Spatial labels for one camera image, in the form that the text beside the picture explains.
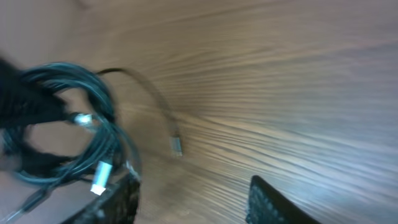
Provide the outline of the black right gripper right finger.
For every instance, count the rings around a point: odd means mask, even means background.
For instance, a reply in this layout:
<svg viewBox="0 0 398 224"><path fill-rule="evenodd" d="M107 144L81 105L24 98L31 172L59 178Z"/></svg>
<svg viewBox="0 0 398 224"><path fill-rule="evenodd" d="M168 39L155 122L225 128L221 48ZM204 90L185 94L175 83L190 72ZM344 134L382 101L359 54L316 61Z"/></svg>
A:
<svg viewBox="0 0 398 224"><path fill-rule="evenodd" d="M258 175L251 178L245 221L248 224L320 224Z"/></svg>

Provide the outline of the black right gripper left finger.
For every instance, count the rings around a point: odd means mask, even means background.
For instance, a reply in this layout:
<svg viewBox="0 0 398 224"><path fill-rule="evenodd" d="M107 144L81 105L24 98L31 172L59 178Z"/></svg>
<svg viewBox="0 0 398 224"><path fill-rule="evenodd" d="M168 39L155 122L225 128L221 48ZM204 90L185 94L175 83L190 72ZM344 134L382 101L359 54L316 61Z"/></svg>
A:
<svg viewBox="0 0 398 224"><path fill-rule="evenodd" d="M126 174L61 224L133 224L139 196L140 183L131 174Z"/></svg>

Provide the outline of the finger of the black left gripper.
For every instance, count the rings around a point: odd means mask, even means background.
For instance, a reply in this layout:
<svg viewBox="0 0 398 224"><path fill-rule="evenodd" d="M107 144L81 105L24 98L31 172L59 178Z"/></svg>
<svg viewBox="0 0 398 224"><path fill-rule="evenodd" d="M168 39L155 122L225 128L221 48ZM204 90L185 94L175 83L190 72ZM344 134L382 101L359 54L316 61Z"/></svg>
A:
<svg viewBox="0 0 398 224"><path fill-rule="evenodd" d="M55 62L22 69L1 58L1 127L66 121L66 103L50 86L72 63Z"/></svg>

